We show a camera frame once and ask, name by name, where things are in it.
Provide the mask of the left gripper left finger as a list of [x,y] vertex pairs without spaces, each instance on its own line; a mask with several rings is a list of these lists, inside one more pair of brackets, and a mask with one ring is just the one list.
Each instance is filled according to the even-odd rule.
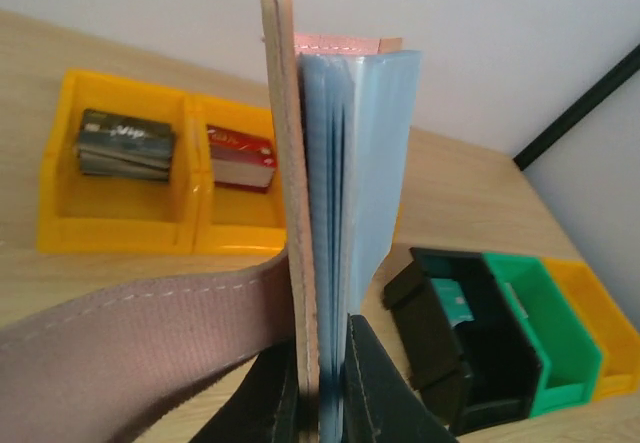
[[262,351],[229,400],[190,439],[205,442],[307,442],[296,344]]

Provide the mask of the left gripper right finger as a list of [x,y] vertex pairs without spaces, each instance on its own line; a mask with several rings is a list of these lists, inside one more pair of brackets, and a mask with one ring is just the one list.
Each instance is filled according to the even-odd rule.
[[343,392],[345,442],[456,440],[410,390],[362,315],[348,320]]

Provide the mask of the pink card holder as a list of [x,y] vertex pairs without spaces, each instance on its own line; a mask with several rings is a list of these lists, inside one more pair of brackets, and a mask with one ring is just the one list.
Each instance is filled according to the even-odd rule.
[[261,0],[287,243],[262,264],[135,281],[1,332],[5,442],[131,442],[265,349],[293,340],[307,416],[318,413],[316,296],[292,0]]

